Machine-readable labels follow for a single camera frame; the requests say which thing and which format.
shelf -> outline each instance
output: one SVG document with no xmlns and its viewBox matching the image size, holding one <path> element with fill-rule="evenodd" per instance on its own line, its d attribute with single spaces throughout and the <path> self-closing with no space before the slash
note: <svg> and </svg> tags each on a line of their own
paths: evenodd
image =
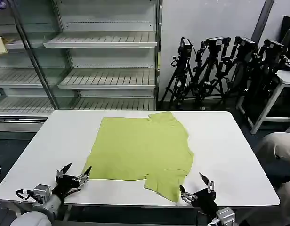
<svg viewBox="0 0 290 226">
<path fill-rule="evenodd" d="M 59 75 L 64 69 L 44 69 L 50 86 L 60 81 Z M 42 88 L 34 68 L 0 69 L 0 88 Z"/>
<path fill-rule="evenodd" d="M 24 44 L 18 35 L 4 35 L 3 38 L 6 49 L 24 49 Z M 43 43 L 48 38 L 48 34 L 29 34 L 28 38 L 33 48 L 39 48 L 43 47 Z"/>
<path fill-rule="evenodd" d="M 73 69 L 60 89 L 154 89 L 154 69 Z"/>
<path fill-rule="evenodd" d="M 80 98 L 75 110 L 139 110 L 154 111 L 154 99 L 133 98 Z"/>
<path fill-rule="evenodd" d="M 44 43 L 46 48 L 154 48 L 155 32 L 66 32 Z"/>
<path fill-rule="evenodd" d="M 49 116 L 54 111 L 47 97 L 5 97 L 0 100 L 0 113 Z"/>
</svg>

green t-shirt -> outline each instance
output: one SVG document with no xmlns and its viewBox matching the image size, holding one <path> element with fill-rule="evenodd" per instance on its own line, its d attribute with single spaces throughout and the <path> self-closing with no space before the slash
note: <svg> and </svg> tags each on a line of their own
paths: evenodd
<svg viewBox="0 0 290 226">
<path fill-rule="evenodd" d="M 146 179 L 144 188 L 177 202 L 192 162 L 186 129 L 171 112 L 163 112 L 149 118 L 104 117 L 84 169 L 92 166 L 90 179 Z"/>
</svg>

camera tripod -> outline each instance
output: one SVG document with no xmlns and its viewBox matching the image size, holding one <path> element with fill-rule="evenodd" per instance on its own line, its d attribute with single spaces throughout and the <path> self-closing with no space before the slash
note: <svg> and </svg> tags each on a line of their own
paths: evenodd
<svg viewBox="0 0 290 226">
<path fill-rule="evenodd" d="M 228 74 L 229 69 L 225 70 L 223 73 L 221 72 L 223 64 L 229 65 L 231 64 L 231 59 L 234 56 L 226 57 L 226 51 L 229 46 L 231 38 L 217 37 L 212 39 L 206 39 L 201 43 L 201 48 L 198 52 L 196 52 L 196 63 L 197 66 L 193 69 L 195 72 L 195 76 L 192 75 L 191 67 L 190 67 L 190 58 L 192 53 L 193 45 L 186 38 L 181 39 L 180 48 L 178 49 L 179 57 L 174 57 L 174 61 L 171 63 L 173 67 L 176 67 L 168 86 L 166 87 L 166 91 L 162 97 L 161 104 L 164 102 L 165 97 L 168 92 L 172 93 L 169 108 L 175 106 L 175 108 L 179 108 L 182 102 L 185 99 L 195 99 L 196 104 L 201 104 L 201 102 L 207 97 L 212 96 L 212 91 L 214 89 L 219 90 L 221 94 L 223 94 L 222 87 L 222 79 L 226 74 Z M 223 51 L 221 54 L 221 60 L 223 63 L 218 62 L 218 54 L 221 51 L 222 45 Z M 206 49 L 209 49 L 210 55 L 206 59 L 205 63 L 202 65 L 202 56 Z M 210 80 L 210 75 L 212 69 L 216 67 L 217 74 L 216 80 Z M 200 75 L 206 69 L 203 79 L 199 82 Z M 187 74 L 190 76 L 190 82 L 187 84 Z M 172 83 L 175 80 L 173 90 L 171 89 Z"/>
<path fill-rule="evenodd" d="M 260 59 L 262 59 L 264 54 L 266 57 L 256 68 L 253 68 L 252 82 L 246 95 L 248 101 L 251 102 L 257 96 L 262 98 L 271 96 L 278 83 L 276 73 L 286 63 L 285 53 L 286 48 L 284 45 L 276 41 L 265 40 L 258 55 Z"/>
<path fill-rule="evenodd" d="M 221 103 L 225 103 L 228 98 L 244 96 L 248 91 L 248 81 L 251 80 L 253 70 L 255 70 L 261 62 L 262 58 L 258 57 L 259 47 L 252 40 L 239 36 L 235 37 L 231 55 L 235 55 L 236 49 L 238 53 L 229 70 L 231 70 L 234 65 L 236 65 L 236 68 L 231 80 L 226 80 L 226 93 L 214 107 Z"/>
</svg>

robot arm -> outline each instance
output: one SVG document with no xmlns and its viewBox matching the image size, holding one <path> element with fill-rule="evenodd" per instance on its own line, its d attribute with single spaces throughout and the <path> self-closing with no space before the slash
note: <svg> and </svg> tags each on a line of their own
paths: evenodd
<svg viewBox="0 0 290 226">
<path fill-rule="evenodd" d="M 66 175 L 71 163 L 57 171 L 56 187 L 51 191 L 47 185 L 37 185 L 33 191 L 17 190 L 16 194 L 22 201 L 32 197 L 36 200 L 30 212 L 23 214 L 12 222 L 11 226 L 52 226 L 56 220 L 59 208 L 64 204 L 64 199 L 80 191 L 80 186 L 89 180 L 91 167 L 85 173 L 75 177 Z"/>
<path fill-rule="evenodd" d="M 200 175 L 208 188 L 191 194 L 186 192 L 184 187 L 181 185 L 181 198 L 189 205 L 202 209 L 203 213 L 207 215 L 208 222 L 210 222 L 208 226 L 238 226 L 233 210 L 229 207 L 220 210 L 214 202 L 216 198 L 214 181 L 210 182 L 206 176 L 201 173 Z"/>
</svg>

white table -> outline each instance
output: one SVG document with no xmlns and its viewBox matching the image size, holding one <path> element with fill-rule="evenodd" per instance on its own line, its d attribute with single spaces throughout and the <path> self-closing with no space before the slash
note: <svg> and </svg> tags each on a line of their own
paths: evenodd
<svg viewBox="0 0 290 226">
<path fill-rule="evenodd" d="M 81 173 L 102 117 L 147 117 L 151 111 L 54 111 L 0 185 L 0 201 L 19 200 L 17 189 L 55 186 L 56 170 L 72 163 Z M 184 187 L 206 188 L 198 172 L 215 181 L 219 206 L 274 206 L 279 198 L 228 112 L 173 112 L 189 133 L 194 162 Z M 143 188 L 144 181 L 90 180 L 65 200 L 69 205 L 181 206 Z"/>
<path fill-rule="evenodd" d="M 277 76 L 280 80 L 278 86 L 273 92 L 273 95 L 268 100 L 265 108 L 263 109 L 262 113 L 258 117 L 257 121 L 253 123 L 250 118 L 248 118 L 249 124 L 252 127 L 251 134 L 256 134 L 258 129 L 261 127 L 262 123 L 265 121 L 271 122 L 290 122 L 290 117 L 268 117 L 268 113 L 271 111 L 273 105 L 275 104 L 276 100 L 278 99 L 279 95 L 281 94 L 282 90 L 285 87 L 290 88 L 290 71 L 278 71 Z M 245 110 L 242 107 L 243 99 L 241 98 L 237 108 L 241 110 L 243 114 L 245 114 Z"/>
</svg>

